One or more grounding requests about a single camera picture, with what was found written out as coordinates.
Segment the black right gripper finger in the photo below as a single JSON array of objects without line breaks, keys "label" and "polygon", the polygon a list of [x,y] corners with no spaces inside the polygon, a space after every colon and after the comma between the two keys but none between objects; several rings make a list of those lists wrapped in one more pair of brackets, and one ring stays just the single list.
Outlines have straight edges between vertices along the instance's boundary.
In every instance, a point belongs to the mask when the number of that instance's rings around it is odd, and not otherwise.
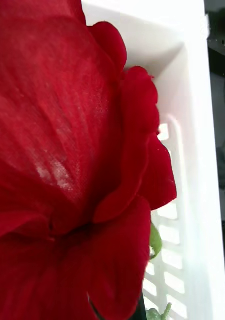
[{"label": "black right gripper finger", "polygon": [[146,313],[146,307],[145,307],[143,293],[141,293],[140,299],[139,299],[139,312],[138,312],[138,314],[139,314],[139,316],[138,316],[139,320],[147,320],[147,313]]}]

